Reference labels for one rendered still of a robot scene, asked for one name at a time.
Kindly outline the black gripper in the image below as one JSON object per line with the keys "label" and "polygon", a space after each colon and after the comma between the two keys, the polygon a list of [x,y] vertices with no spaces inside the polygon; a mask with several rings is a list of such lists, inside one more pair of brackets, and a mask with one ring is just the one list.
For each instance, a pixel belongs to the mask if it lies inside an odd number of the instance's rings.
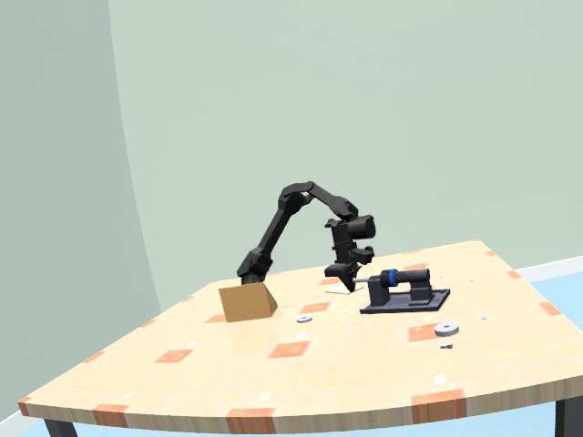
{"label": "black gripper", "polygon": [[353,259],[351,259],[351,263],[346,262],[348,249],[354,250],[354,246],[356,246],[356,242],[353,242],[353,240],[334,243],[332,250],[336,251],[337,260],[334,265],[331,265],[324,270],[326,278],[338,277],[350,292],[355,290],[356,283],[353,283],[353,279],[357,279],[358,271],[363,266],[353,261]]}

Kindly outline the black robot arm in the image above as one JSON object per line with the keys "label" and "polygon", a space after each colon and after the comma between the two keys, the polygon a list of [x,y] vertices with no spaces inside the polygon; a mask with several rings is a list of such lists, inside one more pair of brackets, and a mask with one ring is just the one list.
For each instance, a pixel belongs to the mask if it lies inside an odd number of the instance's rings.
{"label": "black robot arm", "polygon": [[[308,192],[309,195],[304,196],[301,192]],[[326,204],[341,219],[328,219],[324,226],[325,228],[332,228],[334,243],[342,243],[352,239],[373,239],[375,236],[376,230],[373,216],[359,217],[358,208],[348,199],[334,196],[313,181],[293,183],[281,191],[278,199],[278,210],[261,242],[258,247],[248,253],[237,270],[238,277],[242,278],[241,286],[265,281],[266,273],[267,271],[269,272],[273,262],[271,252],[290,217],[297,213],[302,206],[309,204],[313,198],[317,198]],[[372,257],[374,257],[372,246],[358,249],[356,245],[354,250],[348,249],[346,262],[351,263],[351,259],[353,259],[355,262],[367,265],[372,263]]]}

